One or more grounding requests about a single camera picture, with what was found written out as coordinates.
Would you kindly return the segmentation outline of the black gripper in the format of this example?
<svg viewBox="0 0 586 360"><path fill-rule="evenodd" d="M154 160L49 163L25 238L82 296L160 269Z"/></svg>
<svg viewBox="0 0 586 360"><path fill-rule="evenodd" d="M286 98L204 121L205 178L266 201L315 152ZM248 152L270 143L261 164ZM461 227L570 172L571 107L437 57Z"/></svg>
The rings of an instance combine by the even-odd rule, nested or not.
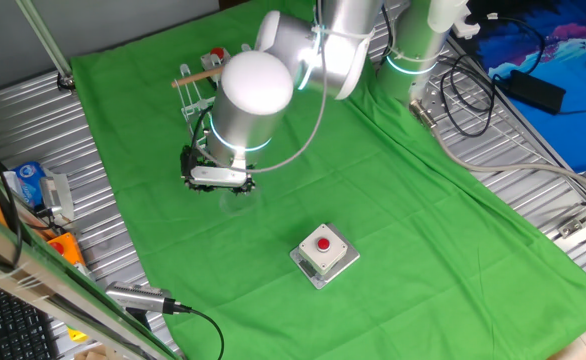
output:
<svg viewBox="0 0 586 360"><path fill-rule="evenodd" d="M209 193L213 191L213 187L211 185L206 185L206 184L200 184L197 183L190 175L185 175L183 174L181 176L182 180L184 181L184 185L192 191L195 192L204 192L204 193ZM245 180L245 182L237 187L232 187L230 189L228 188L216 188L215 192L216 193L221 193L221 194L226 194L229 193L229 191L235 195L247 195L250 194L254 189L256 188L256 184L253 181L253 178L251 176L248 176Z"/></svg>

